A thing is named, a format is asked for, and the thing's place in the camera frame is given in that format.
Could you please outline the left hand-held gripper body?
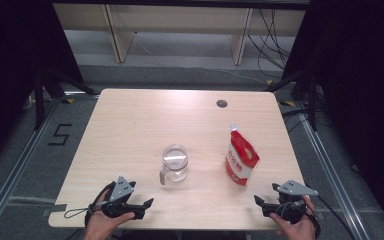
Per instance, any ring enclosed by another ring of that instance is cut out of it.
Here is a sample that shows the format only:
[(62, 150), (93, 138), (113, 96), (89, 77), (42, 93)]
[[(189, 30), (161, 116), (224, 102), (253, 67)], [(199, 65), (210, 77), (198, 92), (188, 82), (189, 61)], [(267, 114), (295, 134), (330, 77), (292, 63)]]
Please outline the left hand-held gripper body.
[(101, 211), (110, 218), (117, 218), (125, 213), (133, 212), (135, 214), (134, 220), (142, 219), (146, 210), (139, 210), (136, 209), (137, 205), (128, 204), (128, 199), (133, 192), (134, 188), (123, 176), (120, 176), (109, 185)]

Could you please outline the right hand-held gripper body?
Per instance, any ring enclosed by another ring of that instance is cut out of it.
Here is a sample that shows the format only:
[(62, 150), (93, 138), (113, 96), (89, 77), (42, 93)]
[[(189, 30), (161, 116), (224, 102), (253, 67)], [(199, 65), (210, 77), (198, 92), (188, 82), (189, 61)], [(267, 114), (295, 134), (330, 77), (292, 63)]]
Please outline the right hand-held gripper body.
[(283, 220), (291, 224), (298, 223), (302, 216), (306, 213), (306, 207), (303, 196), (318, 196), (319, 193), (295, 180), (288, 180), (280, 185), (278, 204), (265, 202), (262, 209), (264, 217), (269, 217), (271, 213), (275, 213)]

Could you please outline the red and white sugar pouch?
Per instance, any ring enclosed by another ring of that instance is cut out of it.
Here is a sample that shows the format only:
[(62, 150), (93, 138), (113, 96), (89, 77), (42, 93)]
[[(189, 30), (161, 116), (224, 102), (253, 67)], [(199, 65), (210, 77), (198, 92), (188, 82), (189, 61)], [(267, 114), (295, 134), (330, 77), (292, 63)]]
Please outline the red and white sugar pouch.
[(238, 185), (246, 186), (260, 156), (252, 144), (238, 131), (235, 124), (231, 125), (230, 143), (225, 159), (227, 174)]

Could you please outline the clear glass jar with lid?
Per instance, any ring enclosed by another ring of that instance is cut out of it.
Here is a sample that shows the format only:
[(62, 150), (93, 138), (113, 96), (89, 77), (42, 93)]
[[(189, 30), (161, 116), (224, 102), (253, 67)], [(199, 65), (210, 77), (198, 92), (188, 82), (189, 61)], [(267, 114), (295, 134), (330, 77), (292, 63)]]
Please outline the clear glass jar with lid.
[(166, 180), (183, 181), (188, 175), (188, 161), (187, 150), (182, 145), (168, 146), (162, 154), (162, 169), (159, 173), (160, 184), (165, 185)]

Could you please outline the person's right hand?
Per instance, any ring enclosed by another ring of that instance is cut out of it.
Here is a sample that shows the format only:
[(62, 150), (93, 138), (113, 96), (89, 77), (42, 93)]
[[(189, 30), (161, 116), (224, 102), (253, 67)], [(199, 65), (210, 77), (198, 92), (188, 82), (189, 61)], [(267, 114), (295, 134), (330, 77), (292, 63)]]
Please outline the person's right hand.
[(317, 227), (311, 221), (310, 216), (314, 216), (315, 206), (311, 199), (304, 195), (303, 200), (306, 207), (306, 213), (296, 224), (290, 224), (275, 213), (270, 214), (270, 218), (278, 225), (277, 235), (286, 236), (288, 240), (316, 240)]

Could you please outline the person's left hand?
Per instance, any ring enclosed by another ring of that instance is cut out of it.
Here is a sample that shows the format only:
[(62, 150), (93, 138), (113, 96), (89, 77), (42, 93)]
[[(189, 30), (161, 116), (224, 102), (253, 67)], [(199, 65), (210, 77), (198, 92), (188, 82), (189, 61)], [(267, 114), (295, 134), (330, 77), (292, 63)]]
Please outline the person's left hand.
[(101, 211), (99, 205), (95, 205), (85, 228), (83, 240), (108, 240), (120, 225), (134, 217), (133, 212), (128, 212), (117, 218), (110, 218)]

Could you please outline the gray tape strip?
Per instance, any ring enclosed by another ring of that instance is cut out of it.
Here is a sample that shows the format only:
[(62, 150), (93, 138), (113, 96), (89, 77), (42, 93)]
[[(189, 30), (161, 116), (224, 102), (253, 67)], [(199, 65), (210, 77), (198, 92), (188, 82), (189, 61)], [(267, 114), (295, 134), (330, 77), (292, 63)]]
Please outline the gray tape strip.
[(67, 204), (52, 205), (50, 208), (44, 209), (42, 211), (42, 216), (49, 217), (50, 214), (53, 212), (65, 212), (66, 208), (67, 208)]

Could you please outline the black metal stand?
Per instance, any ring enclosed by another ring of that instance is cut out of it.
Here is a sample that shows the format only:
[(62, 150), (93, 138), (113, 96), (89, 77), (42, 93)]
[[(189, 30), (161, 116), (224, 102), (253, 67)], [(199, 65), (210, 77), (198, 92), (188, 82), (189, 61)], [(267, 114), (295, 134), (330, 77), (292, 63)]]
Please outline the black metal stand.
[(293, 100), (303, 100), (304, 97), (307, 97), (308, 108), (306, 110), (306, 113), (308, 115), (308, 121), (312, 129), (316, 131), (317, 127), (315, 113), (317, 99), (317, 82), (314, 75), (309, 70), (299, 70), (293, 74), (283, 77), (280, 82), (270, 86), (267, 89), (267, 92), (275, 92), (292, 82), (295, 83), (295, 86), (291, 92), (291, 97)]
[(38, 130), (45, 121), (44, 107), (44, 91), (47, 91), (52, 99), (61, 99), (65, 93), (60, 85), (61, 82), (85, 92), (89, 95), (98, 95), (98, 92), (85, 85), (81, 80), (72, 78), (61, 71), (50, 67), (41, 68), (34, 75), (34, 94), (35, 94), (35, 109), (36, 109), (36, 125), (35, 130)]

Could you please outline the black curtain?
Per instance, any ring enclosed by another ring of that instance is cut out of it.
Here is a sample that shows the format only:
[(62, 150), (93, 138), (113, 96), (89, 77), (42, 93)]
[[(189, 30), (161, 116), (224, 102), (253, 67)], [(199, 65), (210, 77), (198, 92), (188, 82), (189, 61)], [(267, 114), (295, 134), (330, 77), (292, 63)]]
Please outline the black curtain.
[(298, 70), (384, 211), (384, 0), (310, 0), (284, 73)]
[(0, 148), (42, 70), (83, 80), (52, 0), (0, 0)]

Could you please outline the beige wooden shelf unit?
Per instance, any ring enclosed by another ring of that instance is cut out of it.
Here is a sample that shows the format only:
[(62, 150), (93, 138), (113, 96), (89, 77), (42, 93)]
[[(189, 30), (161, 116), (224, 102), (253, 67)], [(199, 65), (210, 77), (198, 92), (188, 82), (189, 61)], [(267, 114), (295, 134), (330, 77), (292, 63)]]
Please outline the beige wooden shelf unit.
[(214, 8), (55, 3), (65, 30), (106, 31), (115, 61), (125, 61), (137, 32), (222, 34), (230, 37), (233, 63), (242, 62), (245, 38), (268, 33), (293, 37), (305, 12), (264, 8)]

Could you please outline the metal floor rail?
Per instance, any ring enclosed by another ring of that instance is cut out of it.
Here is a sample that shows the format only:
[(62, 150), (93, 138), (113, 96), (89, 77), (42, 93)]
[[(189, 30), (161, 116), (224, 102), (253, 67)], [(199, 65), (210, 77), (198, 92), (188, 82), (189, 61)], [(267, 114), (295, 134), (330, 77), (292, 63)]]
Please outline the metal floor rail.
[(358, 213), (355, 205), (353, 204), (350, 195), (339, 178), (339, 175), (331, 162), (331, 159), (318, 135), (318, 133), (310, 125), (310, 117), (305, 117), (303, 113), (300, 118), (304, 121), (303, 126), (307, 136), (316, 152), (322, 169), (327, 177), (327, 180), (333, 190), (337, 202), (342, 210), (347, 225), (351, 231), (351, 235), (355, 240), (370, 240), (369, 234), (362, 222), (360, 214)]
[(42, 136), (49, 125), (49, 121), (52, 115), (54, 114), (55, 110), (58, 108), (59, 104), (59, 99), (50, 100), (48, 108), (45, 111), (45, 117), (43, 122), (31, 134), (26, 146), (23, 148), (23, 151), (17, 158), (14, 167), (11, 169), (9, 175), (5, 179), (3, 186), (0, 188), (0, 216), (2, 215), (5, 206), (8, 203), (9, 198), (12, 195), (14, 189), (18, 185), (18, 182), (20, 181), (23, 173), (29, 165), (32, 156), (36, 151), (39, 142), (42, 139)]

